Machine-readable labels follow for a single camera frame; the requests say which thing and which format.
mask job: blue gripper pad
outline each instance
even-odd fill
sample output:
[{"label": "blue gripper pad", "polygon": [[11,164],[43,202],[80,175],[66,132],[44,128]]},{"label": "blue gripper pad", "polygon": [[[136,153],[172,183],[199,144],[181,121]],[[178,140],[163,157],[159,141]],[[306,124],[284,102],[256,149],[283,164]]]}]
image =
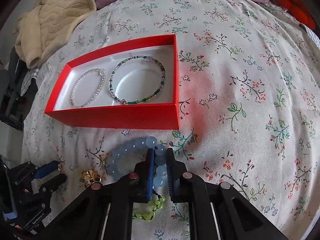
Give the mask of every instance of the blue gripper pad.
[{"label": "blue gripper pad", "polygon": [[58,161],[52,161],[50,163],[47,163],[43,166],[41,166],[35,173],[35,179],[42,179],[51,172],[54,172],[58,169],[59,162]]}]

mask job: white fabric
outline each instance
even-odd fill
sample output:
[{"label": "white fabric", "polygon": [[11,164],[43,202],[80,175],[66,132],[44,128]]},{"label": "white fabric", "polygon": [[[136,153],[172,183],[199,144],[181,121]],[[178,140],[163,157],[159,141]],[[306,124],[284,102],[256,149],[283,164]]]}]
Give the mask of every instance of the white fabric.
[{"label": "white fabric", "polygon": [[[302,239],[319,209],[320,51],[296,21],[267,8],[271,13],[249,0],[119,0],[81,23],[48,59],[25,120],[23,159],[59,160],[68,176],[52,196],[48,220],[84,189],[82,171],[94,167],[104,183],[113,182],[99,155],[153,135],[189,171],[234,184],[289,239]],[[165,33],[177,35],[180,131],[76,128],[44,114],[65,63]],[[189,238],[186,204],[166,201],[150,223],[133,221],[132,239],[161,238]]]}]

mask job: orange fabric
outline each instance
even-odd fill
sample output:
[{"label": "orange fabric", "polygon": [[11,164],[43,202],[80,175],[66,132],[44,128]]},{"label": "orange fabric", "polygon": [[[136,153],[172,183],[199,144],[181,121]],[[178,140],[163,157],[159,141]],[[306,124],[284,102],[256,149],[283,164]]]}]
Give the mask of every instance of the orange fabric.
[{"label": "orange fabric", "polygon": [[315,22],[301,0],[274,0],[278,6],[288,9],[288,12],[294,16],[299,22],[308,26],[311,30],[316,28]]}]

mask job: beige blanket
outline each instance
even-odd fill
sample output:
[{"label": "beige blanket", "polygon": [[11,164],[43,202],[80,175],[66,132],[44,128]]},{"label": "beige blanket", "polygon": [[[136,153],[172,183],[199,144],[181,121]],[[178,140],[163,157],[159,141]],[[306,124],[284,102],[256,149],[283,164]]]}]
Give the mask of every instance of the beige blanket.
[{"label": "beige blanket", "polygon": [[31,12],[18,18],[17,54],[28,68],[41,66],[69,41],[73,29],[96,10],[94,0],[37,0]]}]

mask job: green beaded bracelet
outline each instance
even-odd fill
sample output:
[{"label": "green beaded bracelet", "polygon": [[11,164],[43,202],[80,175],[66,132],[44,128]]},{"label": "green beaded bracelet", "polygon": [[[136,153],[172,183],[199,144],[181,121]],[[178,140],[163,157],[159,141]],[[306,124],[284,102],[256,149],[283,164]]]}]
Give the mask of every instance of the green beaded bracelet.
[{"label": "green beaded bracelet", "polygon": [[133,213],[132,214],[132,218],[140,218],[142,220],[145,220],[147,222],[151,221],[154,216],[156,215],[156,211],[159,209],[162,209],[162,204],[165,201],[164,197],[161,197],[161,195],[159,195],[158,193],[156,193],[154,190],[152,191],[153,194],[155,194],[158,197],[158,200],[155,201],[155,205],[151,206],[151,212],[149,214],[146,215],[141,215],[141,214],[136,214]]},{"label": "green beaded bracelet", "polygon": [[[137,100],[137,101],[132,101],[132,102],[127,102],[125,99],[119,99],[116,97],[115,93],[113,92],[113,88],[112,88],[112,80],[113,80],[113,76],[114,74],[116,73],[116,70],[118,69],[118,67],[120,67],[122,64],[126,63],[127,61],[129,60],[132,60],[132,59],[136,59],[136,58],[143,58],[146,62],[150,62],[151,60],[154,61],[155,63],[157,63],[161,69],[161,74],[162,74],[162,77],[161,77],[161,82],[160,82],[160,86],[159,88],[151,95],[151,96],[148,96],[146,98],[143,98],[142,100]],[[118,103],[121,103],[123,105],[135,105],[135,104],[140,104],[140,103],[144,103],[146,102],[147,100],[150,100],[151,98],[153,98],[154,96],[156,96],[162,89],[163,85],[164,85],[164,79],[165,79],[165,70],[164,70],[164,67],[163,65],[156,59],[154,59],[153,57],[150,57],[150,56],[134,56],[134,57],[129,57],[129,58],[126,58],[125,60],[121,61],[117,66],[116,68],[113,70],[112,72],[112,75],[110,77],[110,80],[109,80],[109,88],[110,88],[110,92],[111,92],[111,95],[113,97],[113,99],[115,101],[117,101]]]}]

